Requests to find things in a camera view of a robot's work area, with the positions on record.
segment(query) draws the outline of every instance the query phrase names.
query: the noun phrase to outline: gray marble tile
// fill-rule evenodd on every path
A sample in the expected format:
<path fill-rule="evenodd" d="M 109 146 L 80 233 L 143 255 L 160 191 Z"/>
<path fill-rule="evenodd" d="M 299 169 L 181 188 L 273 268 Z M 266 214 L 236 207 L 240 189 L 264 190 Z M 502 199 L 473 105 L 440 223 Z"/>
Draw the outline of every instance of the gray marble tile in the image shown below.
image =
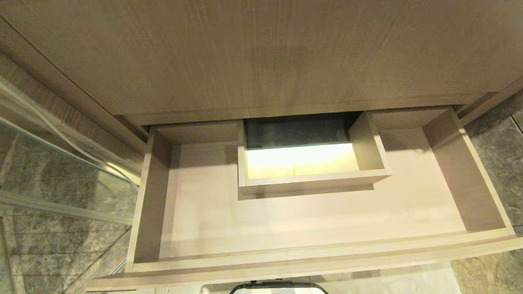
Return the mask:
<path fill-rule="evenodd" d="M 452 262 L 463 294 L 523 293 L 523 250 Z"/>
<path fill-rule="evenodd" d="M 523 225 L 523 135 L 506 117 L 471 138 L 513 225 Z"/>
<path fill-rule="evenodd" d="M 15 285 L 16 294 L 31 294 L 26 292 L 26 285 L 23 276 L 13 276 L 13 284 Z"/>
<path fill-rule="evenodd" d="M 4 164 L 6 155 L 7 155 L 7 153 L 0 151 L 0 167 L 2 167 L 2 164 Z"/>
<path fill-rule="evenodd" d="M 0 217 L 10 216 L 11 214 L 13 214 L 12 206 L 0 204 Z"/>
<path fill-rule="evenodd" d="M 26 293 L 57 294 L 71 285 L 77 276 L 24 276 Z"/>
<path fill-rule="evenodd" d="M 29 138 L 25 135 L 18 135 L 18 139 L 15 143 L 16 152 L 30 153 L 30 152 L 45 152 L 53 150 L 49 145 L 38 141 L 33 138 Z"/>
<path fill-rule="evenodd" d="M 19 259 L 24 276 L 79 276 L 100 258 L 101 254 L 22 254 L 19 255 Z"/>
<path fill-rule="evenodd" d="M 512 118 L 518 125 L 520 130 L 523 130 L 523 109 L 512 114 Z"/>
<path fill-rule="evenodd" d="M 4 125 L 0 125 L 0 152 L 9 151 L 17 133 Z"/>
<path fill-rule="evenodd" d="M 473 136 L 488 128 L 493 123 L 500 121 L 521 109 L 523 109 L 523 91 L 519 91 L 484 115 L 471 121 L 465 126 L 465 130 L 469 136 Z"/>
<path fill-rule="evenodd" d="M 74 233 L 15 234 L 12 254 L 92 253 L 103 252 L 125 231 L 91 231 Z"/>
<path fill-rule="evenodd" d="M 12 219 L 13 230 L 16 234 L 114 231 L 129 228 L 129 226 L 124 224 L 78 219 L 47 213 L 12 216 Z"/>
<path fill-rule="evenodd" d="M 128 230 L 107 251 L 97 259 L 63 294 L 77 294 L 85 284 L 97 277 L 107 276 L 127 257 L 131 230 Z"/>
<path fill-rule="evenodd" d="M 22 264 L 20 262 L 20 256 L 17 254 L 9 254 L 9 266 L 10 270 L 15 276 L 22 275 Z"/>
<path fill-rule="evenodd" d="M 0 275 L 0 289 L 3 294 L 14 294 L 13 281 L 10 275 Z"/>
<path fill-rule="evenodd" d="M 33 181 L 20 183 L 5 183 L 4 190 L 27 197 L 47 200 L 52 197 L 56 183 L 53 181 Z"/>
<path fill-rule="evenodd" d="M 514 227 L 514 232 L 516 232 L 516 236 L 523 237 L 523 225 Z"/>
<path fill-rule="evenodd" d="M 47 179 L 95 178 L 97 174 L 98 169 L 84 162 L 61 164 L 46 171 Z"/>

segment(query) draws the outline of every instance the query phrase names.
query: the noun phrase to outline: wood grain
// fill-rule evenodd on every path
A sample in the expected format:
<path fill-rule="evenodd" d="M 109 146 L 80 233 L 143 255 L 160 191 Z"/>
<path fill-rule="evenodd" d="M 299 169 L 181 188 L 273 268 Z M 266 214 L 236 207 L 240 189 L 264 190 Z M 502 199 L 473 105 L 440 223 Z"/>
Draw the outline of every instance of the wood grain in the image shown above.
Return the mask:
<path fill-rule="evenodd" d="M 48 133 L 56 140 L 54 131 L 15 96 L 32 102 L 59 130 L 82 148 L 107 162 L 139 174 L 143 161 L 140 151 L 143 152 L 143 149 L 137 152 L 130 148 L 1 53 L 0 80 L 2 88 L 7 90 L 0 91 L 0 115 L 3 118 L 32 133 Z M 57 141 L 64 146 L 62 139 Z M 66 144 L 65 148 L 70 149 L 70 146 Z"/>
<path fill-rule="evenodd" d="M 291 262 L 126 273 L 91 280 L 86 285 L 85 290 L 118 291 L 358 272 L 450 261 L 516 250 L 522 247 L 522 238 L 508 240 L 490 239 L 483 242 L 471 242 L 467 245 L 459 244 L 403 250 L 383 255 L 363 254 L 304 259 Z"/>
<path fill-rule="evenodd" d="M 384 253 L 397 250 L 413 250 L 435 246 L 457 245 L 460 243 L 484 241 L 507 237 L 506 229 L 497 229 L 477 233 L 466 231 L 452 234 L 428 235 L 414 238 L 356 242 L 348 244 L 329 244 L 321 246 L 294 247 L 276 250 L 247 251 L 180 258 L 161 258 L 150 263 L 133 266 L 133 272 L 154 272 L 186 268 L 256 264 L 277 261 L 292 261 L 308 258 L 345 256 L 354 254 Z"/>
<path fill-rule="evenodd" d="M 372 112 L 372 118 L 379 130 L 416 129 L 424 127 L 447 109 L 448 107 L 420 107 L 379 110 Z"/>
<path fill-rule="evenodd" d="M 172 144 L 181 145 L 234 141 L 236 128 L 236 121 L 217 121 L 158 126 L 156 130 Z"/>
<path fill-rule="evenodd" d="M 0 8 L 113 115 L 194 111 L 194 120 L 209 120 L 200 111 L 468 104 L 523 70 L 523 7 L 513 1 L 54 0 Z"/>
<path fill-rule="evenodd" d="M 456 114 L 449 109 L 423 130 L 467 230 L 500 227 L 512 230 L 496 190 Z"/>
<path fill-rule="evenodd" d="M 426 107 L 433 105 L 451 105 L 458 103 L 457 101 L 468 101 L 462 103 L 472 103 L 473 101 L 476 101 L 478 98 L 482 97 L 484 94 L 485 93 L 427 95 L 409 97 L 409 99 L 392 99 L 388 101 L 388 105 L 386 107 L 377 107 L 376 105 L 380 104 L 379 101 L 376 99 L 369 98 L 366 100 L 348 100 L 336 103 L 323 104 L 297 103 L 285 106 L 278 105 L 221 108 L 210 110 L 183 110 L 155 112 L 150 114 L 128 114 L 123 116 L 135 126 L 164 125 L 168 123 L 183 123 L 195 121 L 213 121 L 254 117 L 274 117 L 288 115 L 322 114 L 328 112 L 375 110 L 378 108 L 407 108 Z"/>
<path fill-rule="evenodd" d="M 372 114 L 362 113 L 350 127 L 349 137 L 361 171 L 384 169 L 386 174 L 391 174 L 385 157 L 385 149 Z"/>
<path fill-rule="evenodd" d="M 143 156 L 147 136 L 143 131 L 140 132 L 141 128 L 128 128 L 125 122 L 111 115 L 1 18 L 0 35 L 0 51 L 3 54 L 61 99 Z M 33 98 L 46 107 L 54 104 L 40 97 Z M 62 118 L 73 125 L 69 116 L 63 115 Z"/>
<path fill-rule="evenodd" d="M 458 113 L 461 123 L 466 125 L 467 123 L 496 107 L 501 102 L 510 98 L 521 89 L 523 89 L 523 78 L 517 79 L 502 91 L 485 94 L 480 99 L 468 105 L 467 108 Z"/>
<path fill-rule="evenodd" d="M 243 201 L 236 141 L 182 145 L 178 184 L 167 191 L 167 198 L 176 197 L 165 212 L 174 219 L 163 224 L 160 257 L 465 230 L 421 128 L 384 131 L 382 140 L 394 175 L 374 190 Z"/>
<path fill-rule="evenodd" d="M 147 142 L 136 200 L 127 254 L 127 272 L 132 271 L 135 262 L 159 258 L 172 150 L 172 145 L 153 129 Z"/>

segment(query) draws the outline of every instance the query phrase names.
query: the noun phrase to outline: wooden drawer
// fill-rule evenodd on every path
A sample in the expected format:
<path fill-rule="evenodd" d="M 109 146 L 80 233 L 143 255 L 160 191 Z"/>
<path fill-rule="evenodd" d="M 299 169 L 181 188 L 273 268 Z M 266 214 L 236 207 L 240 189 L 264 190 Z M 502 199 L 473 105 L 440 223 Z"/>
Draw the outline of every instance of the wooden drawer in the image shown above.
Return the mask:
<path fill-rule="evenodd" d="M 238 121 L 153 128 L 126 273 L 86 290 L 353 272 L 523 247 L 451 108 L 365 115 L 391 176 L 370 189 L 255 199 L 242 198 L 241 174 L 238 182 Z"/>
<path fill-rule="evenodd" d="M 299 195 L 372 189 L 372 184 L 392 174 L 380 135 L 369 113 L 362 113 L 348 129 L 349 144 L 248 151 L 242 121 L 238 122 L 237 131 L 240 199 L 278 197 L 281 192 Z M 286 157 L 293 153 L 298 157 L 299 164 L 285 168 L 288 167 Z M 271 157 L 276 163 L 267 170 L 264 163 Z M 323 164 L 314 163 L 312 157 L 319 157 L 316 161 Z M 256 168 L 256 164 L 262 165 L 261 168 Z"/>

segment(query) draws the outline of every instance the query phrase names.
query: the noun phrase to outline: tile floor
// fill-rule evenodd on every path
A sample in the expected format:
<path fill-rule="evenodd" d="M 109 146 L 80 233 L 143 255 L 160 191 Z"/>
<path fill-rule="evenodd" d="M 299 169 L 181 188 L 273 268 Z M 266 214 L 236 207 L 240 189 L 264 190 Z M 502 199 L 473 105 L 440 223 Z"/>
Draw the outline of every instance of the tile floor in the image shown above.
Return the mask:
<path fill-rule="evenodd" d="M 137 192 L 129 183 L 3 125 L 0 136 L 2 191 L 132 217 Z M 0 217 L 6 240 L 0 257 L 18 294 L 77 292 L 100 267 L 100 275 L 110 274 L 126 256 L 129 225 L 3 205 Z M 118 254 L 109 254 L 116 244 Z"/>

